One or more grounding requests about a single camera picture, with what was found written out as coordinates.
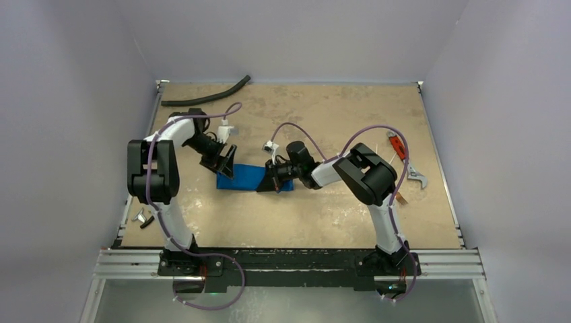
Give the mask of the blue cloth napkin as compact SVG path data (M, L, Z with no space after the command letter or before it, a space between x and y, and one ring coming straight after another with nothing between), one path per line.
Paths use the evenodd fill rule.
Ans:
M277 186L273 171L267 167L235 164L234 177L230 179L222 174L217 174L215 187L218 190L280 193L293 191L294 183L292 180L286 180Z

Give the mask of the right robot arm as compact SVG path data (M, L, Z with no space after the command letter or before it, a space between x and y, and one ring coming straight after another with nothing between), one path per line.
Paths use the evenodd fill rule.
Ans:
M301 141L286 147L287 158L273 154L265 163L265 173L257 192L279 192L290 180L299 180L308 189L319 190L343 182L367 207L376 234L375 252L362 263L378 262L380 269L393 274L403 267L409 253L401 235L394 206L397 173L363 143L358 143L334 161L317 162Z

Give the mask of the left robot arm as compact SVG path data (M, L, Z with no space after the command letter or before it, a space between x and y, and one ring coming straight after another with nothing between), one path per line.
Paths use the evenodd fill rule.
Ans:
M154 211L165 239L164 255L171 261L175 254L174 265L184 275L195 274L209 255L200 253L176 199L180 189L176 149L190 147L201 156L200 166L234 177L237 147L207 135L212 118L199 108L175 112L154 134L127 144L127 190Z

